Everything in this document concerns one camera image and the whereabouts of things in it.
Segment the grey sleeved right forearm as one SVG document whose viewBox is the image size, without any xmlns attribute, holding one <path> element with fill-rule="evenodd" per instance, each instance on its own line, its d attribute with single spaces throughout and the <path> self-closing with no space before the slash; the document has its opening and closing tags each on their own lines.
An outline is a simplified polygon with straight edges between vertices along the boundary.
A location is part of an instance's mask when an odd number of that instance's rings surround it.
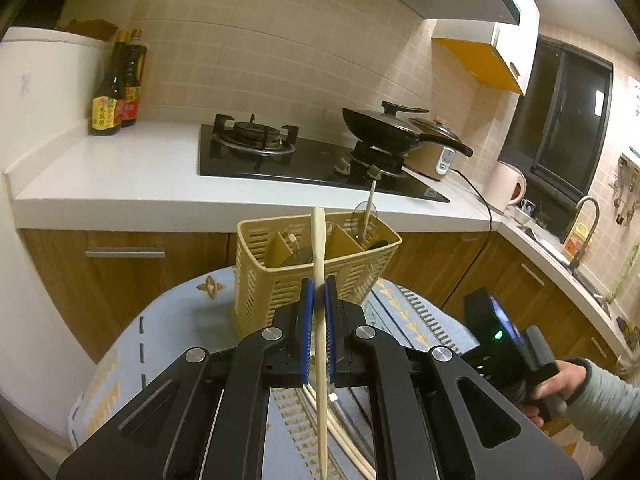
<svg viewBox="0 0 640 480">
<path fill-rule="evenodd" d="M 586 371 L 566 401 L 565 417 L 609 460 L 632 432 L 639 439 L 639 389 L 587 359 L 570 359 Z"/>
</svg>

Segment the person's right hand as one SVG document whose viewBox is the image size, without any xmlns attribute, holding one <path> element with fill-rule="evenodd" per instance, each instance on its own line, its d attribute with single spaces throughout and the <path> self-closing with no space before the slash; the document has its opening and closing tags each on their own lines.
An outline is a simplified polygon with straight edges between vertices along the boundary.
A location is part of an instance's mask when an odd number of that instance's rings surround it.
<svg viewBox="0 0 640 480">
<path fill-rule="evenodd" d="M 567 402 L 585 383 L 587 379 L 587 367 L 585 365 L 557 360 L 556 366 L 559 369 L 559 373 L 536 385 L 530 395 L 533 401 L 540 401 L 548 398 L 548 396 L 557 394 Z M 544 426 L 544 419 L 537 405 L 531 403 L 522 404 L 520 409 L 538 428 Z"/>
</svg>

